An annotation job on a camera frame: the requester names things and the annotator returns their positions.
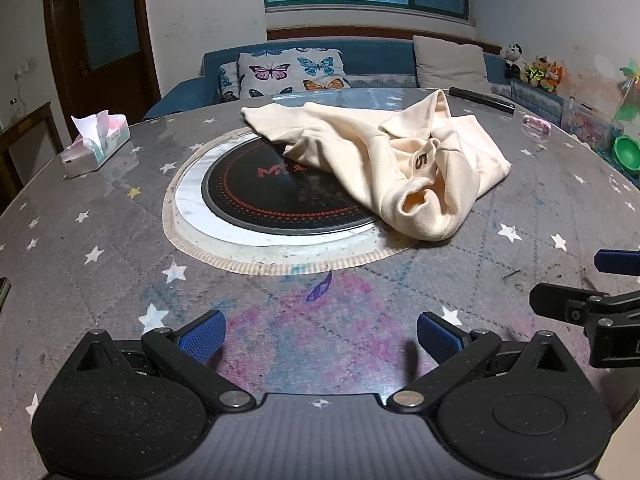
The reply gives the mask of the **cream beige garment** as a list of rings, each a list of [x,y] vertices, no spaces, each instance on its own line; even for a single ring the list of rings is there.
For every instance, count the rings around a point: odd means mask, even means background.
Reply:
[[[357,203],[416,240],[452,237],[512,168],[475,116],[452,116],[440,90],[404,110],[307,102],[241,114],[285,157],[334,174]]]

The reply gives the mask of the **green plastic bowl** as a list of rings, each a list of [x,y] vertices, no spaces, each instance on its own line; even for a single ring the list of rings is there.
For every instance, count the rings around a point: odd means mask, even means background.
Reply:
[[[640,174],[640,144],[630,136],[618,136],[613,142],[613,153],[623,168],[634,176]]]

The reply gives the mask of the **clear plastic toy box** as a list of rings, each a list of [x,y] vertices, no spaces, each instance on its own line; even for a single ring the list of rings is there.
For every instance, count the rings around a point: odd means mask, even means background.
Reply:
[[[576,100],[564,100],[561,128],[593,151],[609,151],[620,135],[620,124],[597,108]]]

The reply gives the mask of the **grey star patterned tablecloth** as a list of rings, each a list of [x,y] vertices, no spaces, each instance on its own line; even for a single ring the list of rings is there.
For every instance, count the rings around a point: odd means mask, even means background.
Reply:
[[[587,362],[582,331],[534,315],[529,289],[634,290],[636,278],[602,274],[593,257],[638,248],[638,188],[562,131],[539,141],[520,116],[449,106],[476,117],[512,168],[439,244],[390,237],[381,223],[369,228],[378,244],[364,249],[351,232],[320,244],[244,234],[215,262],[174,242],[167,211],[180,180],[221,136],[252,135],[238,103],[142,122],[85,177],[47,162],[1,216],[1,274],[11,285],[1,311],[2,477],[43,476],[32,416],[93,328],[136,339],[221,310],[222,374],[255,394],[387,396],[432,364],[414,345],[425,310],[511,339],[553,330]]]

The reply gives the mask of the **pink small cloth item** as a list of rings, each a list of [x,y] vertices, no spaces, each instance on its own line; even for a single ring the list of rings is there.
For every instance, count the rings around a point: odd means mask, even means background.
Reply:
[[[552,125],[544,119],[525,114],[523,116],[523,127],[540,136],[548,136],[551,133]]]

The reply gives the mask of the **colourful pinwheel toy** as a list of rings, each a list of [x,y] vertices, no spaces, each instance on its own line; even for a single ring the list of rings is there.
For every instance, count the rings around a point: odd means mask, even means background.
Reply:
[[[633,122],[639,117],[639,63],[630,60],[627,66],[621,67],[620,71],[624,75],[625,81],[622,85],[623,99],[614,115],[616,122]]]

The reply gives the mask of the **black round induction cooktop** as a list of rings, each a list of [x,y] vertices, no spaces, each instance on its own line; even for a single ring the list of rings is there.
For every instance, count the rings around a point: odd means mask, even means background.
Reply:
[[[265,234],[331,234],[376,219],[333,174],[293,162],[264,138],[224,150],[207,168],[201,191],[213,214]]]

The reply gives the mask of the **orange fox plush toy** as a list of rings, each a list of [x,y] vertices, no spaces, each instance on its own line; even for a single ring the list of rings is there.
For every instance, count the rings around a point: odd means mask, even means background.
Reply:
[[[548,70],[544,80],[540,82],[540,85],[544,90],[549,93],[557,94],[559,84],[563,78],[564,68],[557,62],[552,62],[548,66]]]

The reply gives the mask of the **black remote control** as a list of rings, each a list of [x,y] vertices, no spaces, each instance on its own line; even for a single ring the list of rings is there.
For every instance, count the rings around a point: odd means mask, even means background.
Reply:
[[[509,115],[513,115],[515,112],[515,107],[512,103],[498,99],[495,96],[488,96],[488,94],[461,89],[458,87],[450,87],[448,93],[450,96],[454,96],[455,98],[482,104]]]

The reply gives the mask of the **yellow bear plush toy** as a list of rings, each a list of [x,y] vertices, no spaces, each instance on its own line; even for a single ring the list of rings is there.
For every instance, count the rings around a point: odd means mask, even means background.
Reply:
[[[521,72],[521,80],[532,87],[538,87],[541,81],[546,78],[549,66],[548,58],[538,56],[532,64],[525,66],[525,70]]]

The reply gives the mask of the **panda plush toy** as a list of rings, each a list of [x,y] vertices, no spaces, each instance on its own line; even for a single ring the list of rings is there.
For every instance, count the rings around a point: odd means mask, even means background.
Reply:
[[[526,67],[522,47],[516,42],[512,42],[512,44],[508,44],[504,48],[502,57],[504,59],[504,76],[506,79],[520,78],[521,72]]]

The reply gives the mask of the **pink white tissue pack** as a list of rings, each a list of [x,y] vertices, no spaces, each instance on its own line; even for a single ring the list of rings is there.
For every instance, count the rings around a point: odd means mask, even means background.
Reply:
[[[99,170],[130,139],[127,118],[102,110],[83,118],[72,117],[78,137],[61,154],[67,179]]]

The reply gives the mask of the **dark wooden side table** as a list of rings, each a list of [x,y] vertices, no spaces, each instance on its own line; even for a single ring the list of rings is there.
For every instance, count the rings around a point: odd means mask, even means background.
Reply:
[[[51,159],[63,143],[51,112],[51,103],[37,107],[1,131],[1,209]]]

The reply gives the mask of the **grey plain cushion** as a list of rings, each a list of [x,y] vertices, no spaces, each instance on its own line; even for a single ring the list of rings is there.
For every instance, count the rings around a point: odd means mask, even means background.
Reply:
[[[420,88],[450,87],[489,93],[484,52],[474,44],[413,36],[416,79]]]

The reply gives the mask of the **butterfly print pillow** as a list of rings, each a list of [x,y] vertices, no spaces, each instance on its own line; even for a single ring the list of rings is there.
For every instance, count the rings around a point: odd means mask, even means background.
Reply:
[[[241,52],[219,66],[221,102],[349,88],[342,52],[328,48]]]

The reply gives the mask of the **blue sofa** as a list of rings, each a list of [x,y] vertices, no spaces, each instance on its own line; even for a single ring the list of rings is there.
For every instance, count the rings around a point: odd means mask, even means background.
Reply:
[[[146,118],[262,96],[350,88],[492,92],[557,124],[560,96],[524,80],[525,67],[476,44],[414,36],[310,38],[208,52],[200,76],[177,84]]]

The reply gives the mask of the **dark wooden door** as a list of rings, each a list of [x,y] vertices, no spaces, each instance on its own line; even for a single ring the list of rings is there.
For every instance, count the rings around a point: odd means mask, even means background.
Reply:
[[[72,119],[107,110],[141,122],[160,100],[145,0],[43,0],[52,74]]]

